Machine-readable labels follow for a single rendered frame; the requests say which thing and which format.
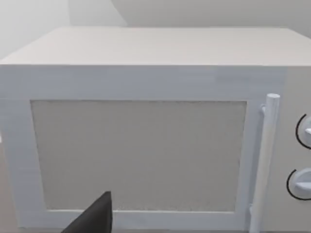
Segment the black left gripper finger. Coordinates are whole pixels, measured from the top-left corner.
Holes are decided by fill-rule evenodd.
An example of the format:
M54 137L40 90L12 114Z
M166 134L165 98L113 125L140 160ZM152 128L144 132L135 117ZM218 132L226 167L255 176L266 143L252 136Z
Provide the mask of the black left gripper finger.
M112 196L106 191L61 233L111 233L112 225Z

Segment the pale microwave door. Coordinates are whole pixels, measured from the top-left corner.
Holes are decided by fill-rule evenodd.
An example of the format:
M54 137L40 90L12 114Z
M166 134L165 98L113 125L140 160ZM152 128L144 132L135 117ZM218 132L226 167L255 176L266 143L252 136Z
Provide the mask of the pale microwave door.
M64 228L104 190L122 230L246 230L276 66L0 65L17 225Z

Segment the pale microwave oven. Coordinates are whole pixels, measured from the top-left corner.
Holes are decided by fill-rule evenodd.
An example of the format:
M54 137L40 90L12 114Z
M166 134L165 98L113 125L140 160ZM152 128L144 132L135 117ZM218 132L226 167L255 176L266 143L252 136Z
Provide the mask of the pale microwave oven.
M295 137L298 120L304 114L311 116L311 39L280 28L68 27L52 31L10 54L0 60L0 65L286 68L284 86L279 93L274 152L260 231L311 233L311 201L296 200L286 189L286 180L294 169L311 168L311 150L302 147ZM259 107L259 144L252 165L254 182L248 225L243 230L247 232L264 120L262 107L265 104L266 101Z

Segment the white microwave knob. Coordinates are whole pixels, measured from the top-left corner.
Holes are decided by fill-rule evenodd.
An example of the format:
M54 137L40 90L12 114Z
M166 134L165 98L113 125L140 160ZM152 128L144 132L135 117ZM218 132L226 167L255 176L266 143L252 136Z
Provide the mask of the white microwave knob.
M311 116L304 114L298 120L295 127L295 137L302 147L311 150Z
M286 180L288 194L300 201L311 201L311 168L294 169Z

